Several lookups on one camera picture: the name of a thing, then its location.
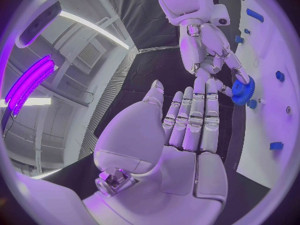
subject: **purple light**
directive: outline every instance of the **purple light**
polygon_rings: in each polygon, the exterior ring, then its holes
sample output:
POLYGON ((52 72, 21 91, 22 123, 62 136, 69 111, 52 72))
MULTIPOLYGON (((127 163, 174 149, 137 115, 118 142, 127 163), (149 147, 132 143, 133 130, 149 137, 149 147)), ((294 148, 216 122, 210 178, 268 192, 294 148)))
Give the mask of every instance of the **purple light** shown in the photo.
POLYGON ((21 108, 23 107, 24 103, 27 101, 29 96, 37 89, 37 87, 54 72, 54 66, 47 70, 38 80, 34 82, 34 84, 25 92, 22 98, 17 103, 15 109, 13 110, 12 114, 14 117, 18 115, 21 108))
POLYGON ((16 81, 16 83, 12 86, 12 88, 9 90, 8 94, 6 95, 5 98, 5 103, 7 104, 9 100, 13 97, 15 92, 18 90, 20 85, 37 69, 39 68, 42 64, 47 62, 51 58, 52 54, 50 53, 49 55, 43 57, 39 61, 37 61, 35 64, 33 64, 24 74, 16 81))
POLYGON ((49 69, 54 69, 53 60, 48 60, 40 65, 15 91, 8 103, 8 107, 13 111, 23 94, 49 69))

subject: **blue plastic part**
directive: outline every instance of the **blue plastic part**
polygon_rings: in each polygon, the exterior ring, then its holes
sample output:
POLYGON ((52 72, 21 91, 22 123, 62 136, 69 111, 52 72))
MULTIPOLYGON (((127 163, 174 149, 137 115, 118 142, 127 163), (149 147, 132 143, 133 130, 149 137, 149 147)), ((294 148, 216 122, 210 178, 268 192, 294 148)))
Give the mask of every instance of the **blue plastic part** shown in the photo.
POLYGON ((258 102, 254 99, 251 99, 250 101, 247 102, 247 106, 251 109, 255 109, 258 105, 258 102))
POLYGON ((270 150, 282 150, 283 148, 284 148, 284 144, 281 141, 270 143, 270 150))
POLYGON ((244 39, 240 36, 235 36, 235 42, 237 44, 242 44, 244 42, 244 39))
POLYGON ((253 10, 247 8, 246 12, 247 12, 247 15, 251 16, 252 18, 257 19, 257 20, 261 21, 262 23, 264 22, 264 17, 261 14, 257 13, 256 11, 253 11, 253 10))
POLYGON ((281 71, 276 72, 276 78, 280 81, 283 82, 285 80, 285 75, 281 71))
POLYGON ((232 101, 240 106, 245 105, 247 102, 250 101, 254 94, 255 90, 255 82, 252 77, 250 77, 250 82, 245 85, 241 83, 238 79, 235 80, 232 86, 232 101))

